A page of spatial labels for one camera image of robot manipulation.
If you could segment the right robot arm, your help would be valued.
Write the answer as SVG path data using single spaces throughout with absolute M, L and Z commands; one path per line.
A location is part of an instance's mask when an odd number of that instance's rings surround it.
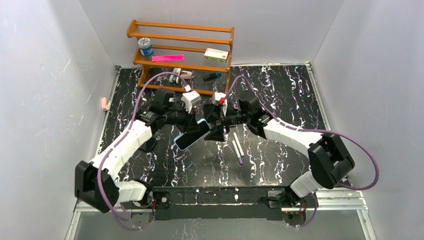
M 251 133 L 282 143 L 305 155 L 310 170 L 293 180 L 277 196 L 268 200 L 295 205 L 321 189 L 333 189 L 354 167 L 355 162 L 340 136 L 334 133 L 297 130 L 266 112 L 257 99 L 238 100 L 239 109 L 224 109 L 220 103 L 203 106 L 205 120 L 212 125 L 206 141 L 224 141 L 230 127 L 245 124 Z

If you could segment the black smartphone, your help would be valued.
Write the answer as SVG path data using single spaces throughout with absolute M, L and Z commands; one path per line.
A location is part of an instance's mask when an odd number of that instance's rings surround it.
M 140 148 L 144 152 L 150 153 L 154 150 L 156 143 L 157 143 L 157 139 L 155 137 L 152 137 L 149 140 L 147 140 Z

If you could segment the blue phone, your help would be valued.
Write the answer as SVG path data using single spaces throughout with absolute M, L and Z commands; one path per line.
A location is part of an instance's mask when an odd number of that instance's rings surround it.
M 206 119 L 202 118 L 197 123 L 200 127 L 199 130 L 190 133 L 182 133 L 174 138 L 174 143 L 179 150 L 186 150 L 210 132 L 211 126 Z

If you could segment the black phone case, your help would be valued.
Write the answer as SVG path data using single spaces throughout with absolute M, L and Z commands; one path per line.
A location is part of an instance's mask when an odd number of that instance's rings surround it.
M 214 104 L 205 104 L 203 107 L 203 116 L 204 119 L 209 124 L 215 124 L 216 121 L 220 120 L 220 114 L 221 114 L 221 107 Z

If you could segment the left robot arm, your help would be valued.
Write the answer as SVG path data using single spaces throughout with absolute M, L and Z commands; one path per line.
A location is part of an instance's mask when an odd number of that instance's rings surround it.
M 152 188 L 146 181 L 116 182 L 120 170 L 140 147 L 166 125 L 174 125 L 182 133 L 199 130 L 195 106 L 201 96 L 194 90 L 180 98 L 172 90 L 159 88 L 153 98 L 136 111 L 124 131 L 99 155 L 80 161 L 75 167 L 74 195 L 102 213 L 117 203 L 147 204 Z

